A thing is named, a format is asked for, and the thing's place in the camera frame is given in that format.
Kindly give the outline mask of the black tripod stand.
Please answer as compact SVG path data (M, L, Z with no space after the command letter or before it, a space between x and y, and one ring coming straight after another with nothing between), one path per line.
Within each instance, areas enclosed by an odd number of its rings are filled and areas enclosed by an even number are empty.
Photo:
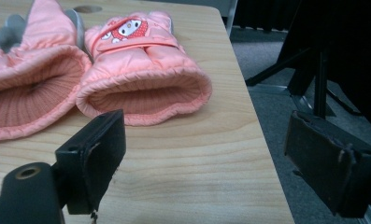
M292 65L295 71L287 86L263 84L264 80ZM279 56L275 64L246 79L245 83L250 91L290 96L299 110L323 119L335 115L326 104L327 96L351 115L361 116L361 112L346 104L328 88L327 68L327 49L300 49L289 56Z
M371 124L371 0L300 0L279 56L306 48L328 50L328 82Z

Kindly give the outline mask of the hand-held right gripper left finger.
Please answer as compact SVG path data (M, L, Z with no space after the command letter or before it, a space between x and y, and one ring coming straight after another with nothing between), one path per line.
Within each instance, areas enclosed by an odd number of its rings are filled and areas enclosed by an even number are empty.
M122 111L91 120L55 151L54 177L60 205L71 215L98 210L125 152Z

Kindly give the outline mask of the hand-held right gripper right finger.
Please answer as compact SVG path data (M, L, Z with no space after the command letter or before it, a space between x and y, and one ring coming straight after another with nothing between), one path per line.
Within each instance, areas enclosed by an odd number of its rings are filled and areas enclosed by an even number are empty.
M284 154L329 210L364 217L371 207L371 146L325 119L291 113Z

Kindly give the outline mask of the pink winter glove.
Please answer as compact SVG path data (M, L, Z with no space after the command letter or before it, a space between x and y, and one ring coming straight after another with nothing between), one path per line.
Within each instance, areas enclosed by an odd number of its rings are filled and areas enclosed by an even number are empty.
M76 102L91 67L83 24L57 0L34 0L28 15L11 15L0 28L0 140L37 133Z
M85 32L92 67L80 81L77 107L91 118L116 109L130 126L191 114L212 93L209 76L173 35L162 11L114 17Z

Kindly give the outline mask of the white metal post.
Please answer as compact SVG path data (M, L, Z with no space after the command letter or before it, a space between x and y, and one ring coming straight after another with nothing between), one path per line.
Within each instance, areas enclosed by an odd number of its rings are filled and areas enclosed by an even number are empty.
M231 35L238 0L227 0L227 1L228 3L226 7L226 10L227 10L226 32L228 35Z

